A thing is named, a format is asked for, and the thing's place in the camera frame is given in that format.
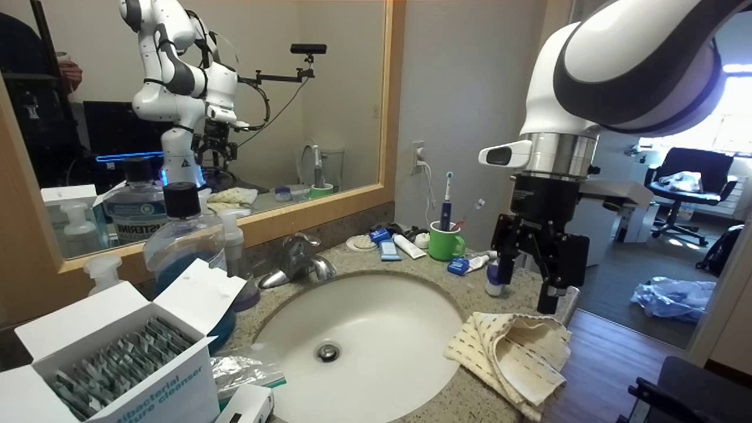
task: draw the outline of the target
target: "countertop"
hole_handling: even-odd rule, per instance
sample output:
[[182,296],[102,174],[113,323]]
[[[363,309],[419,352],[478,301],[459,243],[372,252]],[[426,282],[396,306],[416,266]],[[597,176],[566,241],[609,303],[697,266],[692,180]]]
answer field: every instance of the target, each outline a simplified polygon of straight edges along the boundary
[[[537,301],[540,290],[540,276],[530,270],[517,270],[508,294],[504,297],[492,297],[484,290],[484,270],[457,276],[448,273],[448,262],[434,259],[402,259],[398,262],[381,262],[377,252],[350,252],[345,247],[334,247],[323,253],[330,259],[338,274],[365,273],[365,270],[394,270],[423,276],[445,290],[453,306],[462,309],[463,319],[473,313],[537,313]],[[261,294],[261,303],[238,315],[238,326],[227,349],[249,346],[264,322],[293,296],[296,296],[305,285],[285,285]],[[559,316],[566,322],[572,313],[575,296],[559,301]],[[434,396],[422,409],[399,417],[404,423],[459,423],[459,420],[523,420],[520,413],[495,389],[489,389],[481,377],[459,366],[449,386]]]

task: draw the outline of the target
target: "cloth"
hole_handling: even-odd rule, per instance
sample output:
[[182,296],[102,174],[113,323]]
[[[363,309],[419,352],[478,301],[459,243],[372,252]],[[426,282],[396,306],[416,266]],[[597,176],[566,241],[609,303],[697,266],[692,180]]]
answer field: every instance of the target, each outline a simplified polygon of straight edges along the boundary
[[545,400],[565,386],[570,339],[570,329],[556,316],[473,313],[449,340],[448,356],[473,370],[530,420],[540,420]]

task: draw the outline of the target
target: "mirror frame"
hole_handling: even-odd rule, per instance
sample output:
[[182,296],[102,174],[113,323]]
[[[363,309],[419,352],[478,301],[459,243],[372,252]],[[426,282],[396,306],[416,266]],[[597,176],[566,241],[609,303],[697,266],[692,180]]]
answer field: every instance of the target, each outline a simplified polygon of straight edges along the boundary
[[[332,198],[248,215],[240,220],[248,234],[248,247],[396,201],[404,1],[408,0],[383,0],[385,43],[379,117],[379,180]],[[0,211],[0,329],[5,329],[83,297],[93,289],[93,282],[83,270],[93,253],[75,259],[62,256],[3,77],[0,200],[7,201]],[[144,241],[109,252],[122,259],[121,276],[132,282],[150,279],[141,256]]]

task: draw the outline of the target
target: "mirror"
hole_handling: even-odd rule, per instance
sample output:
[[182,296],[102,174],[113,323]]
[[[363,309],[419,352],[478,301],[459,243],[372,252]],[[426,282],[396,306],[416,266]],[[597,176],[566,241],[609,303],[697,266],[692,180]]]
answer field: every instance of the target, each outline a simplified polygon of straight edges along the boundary
[[[79,0],[83,6],[99,6],[102,0]],[[345,0],[323,0],[323,8],[341,5]],[[345,5],[367,5],[374,0],[349,0]],[[269,240],[285,236],[296,231],[308,231],[317,227],[323,222],[332,222],[345,215],[356,215],[361,211],[374,208],[374,207],[385,207],[396,198],[396,138],[398,138],[398,117],[399,117],[399,59],[402,59],[402,20],[404,20],[404,1],[402,0],[383,0],[379,1],[383,6],[383,37],[381,37],[381,71],[374,71],[372,74],[379,77],[379,101],[377,105],[370,107],[370,121],[377,121],[377,138],[379,144],[372,145],[370,151],[354,152],[354,160],[357,165],[372,162],[370,178],[357,180],[361,185],[349,185],[345,191],[310,200],[310,201],[296,201],[283,208],[271,208],[261,214],[251,214],[243,218],[243,231],[248,234],[248,243],[264,243]],[[66,1],[46,1],[50,8],[50,15],[59,19],[59,11],[63,6],[70,6],[70,0]],[[93,24],[99,25],[105,33],[102,37],[115,37],[113,33],[117,30],[117,37],[129,40],[132,45],[132,33],[122,25],[117,13],[105,15],[105,20],[93,20],[93,19],[79,19],[69,25],[69,30],[79,30],[80,24]],[[102,60],[112,62],[113,48],[109,43],[99,43],[99,48],[94,51]],[[325,59],[317,60],[323,71],[317,68],[317,74],[325,77]],[[269,73],[285,73],[288,62],[278,68],[278,62],[249,62],[249,68],[264,68]],[[310,99],[317,93],[323,86],[310,84]],[[332,138],[332,131],[336,127],[354,124],[356,129],[361,121],[341,121],[341,117],[334,117],[330,121],[332,127],[323,127],[323,141]],[[15,105],[9,101],[7,86],[0,79],[0,198],[7,201],[5,203],[5,218],[7,226],[3,226],[3,241],[12,243],[12,249],[5,249],[0,253],[0,274],[3,274],[3,296],[0,296],[0,323],[18,323],[21,319],[50,313],[54,307],[62,307],[75,297],[83,297],[88,289],[93,287],[89,276],[83,273],[83,266],[88,262],[88,256],[75,256],[75,259],[63,259],[53,226],[48,220],[46,203],[41,200],[39,180],[23,145],[23,137],[15,114]],[[251,144],[246,154],[254,154],[264,160],[258,144]],[[122,259],[121,274],[132,282],[148,282],[148,273],[144,267],[144,256],[141,256],[141,241],[115,247],[113,253]]]
[[[381,180],[381,138],[385,137],[383,68],[385,43],[390,40],[390,1],[227,0],[221,5],[217,0],[182,0],[182,5],[199,11],[210,30],[220,33],[221,60],[234,65],[243,77],[256,77],[256,71],[267,74],[296,74],[296,68],[305,68],[305,57],[289,51],[294,43],[325,43],[330,46],[328,53],[312,57],[316,77],[305,79],[305,84],[261,84],[271,101],[271,119],[261,131],[231,131],[229,138],[238,145],[238,160],[227,162],[221,154],[213,154],[213,151],[203,154],[200,165],[215,192],[231,185],[246,188],[246,194],[210,200],[217,208],[248,207],[254,214],[264,214],[316,200],[317,194],[310,192],[316,184],[316,151],[323,152],[325,194]],[[115,0],[46,1],[46,13],[54,48],[74,59],[85,73],[83,84],[69,99],[79,119],[79,138],[88,154],[53,152],[54,160],[43,156],[41,165],[53,162],[54,166],[46,176],[39,168],[41,160],[33,154],[39,180],[43,185],[96,184],[99,194],[115,192],[89,215],[80,215],[83,208],[74,207],[70,211],[70,207],[53,201],[50,220],[62,252],[63,256],[79,256],[96,247],[144,240],[166,220],[162,203],[153,198],[144,200],[144,207],[136,211],[139,215],[132,215],[129,200],[135,194],[115,185],[129,178],[122,168],[124,165],[94,162],[94,154],[159,151],[160,131],[169,127],[144,121],[132,113],[129,101],[144,79],[136,33],[121,19]],[[186,60],[200,62],[199,48],[191,48]],[[249,124],[258,124],[267,114],[264,97],[240,84],[235,111]],[[156,184],[159,166],[150,162],[153,194],[160,194]],[[96,222],[99,236],[85,247],[70,247],[66,226],[80,218]]]

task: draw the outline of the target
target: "bathroom sink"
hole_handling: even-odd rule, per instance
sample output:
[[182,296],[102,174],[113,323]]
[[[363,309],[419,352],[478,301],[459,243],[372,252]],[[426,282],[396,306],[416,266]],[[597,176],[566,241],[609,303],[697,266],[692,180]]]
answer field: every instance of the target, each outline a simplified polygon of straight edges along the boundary
[[276,415],[396,420],[451,380],[459,363],[445,347],[459,329],[459,309],[411,274],[361,273],[312,287],[256,335],[280,352],[288,377],[276,389]]

